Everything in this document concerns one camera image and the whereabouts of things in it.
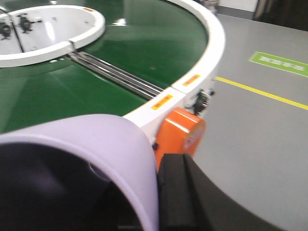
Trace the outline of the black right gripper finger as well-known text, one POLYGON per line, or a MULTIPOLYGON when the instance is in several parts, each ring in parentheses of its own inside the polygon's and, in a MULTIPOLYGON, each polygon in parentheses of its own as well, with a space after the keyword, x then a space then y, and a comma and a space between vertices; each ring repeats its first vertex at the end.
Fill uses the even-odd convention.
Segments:
POLYGON ((158 171, 162 231, 277 231, 227 196, 188 154, 165 154, 158 171))

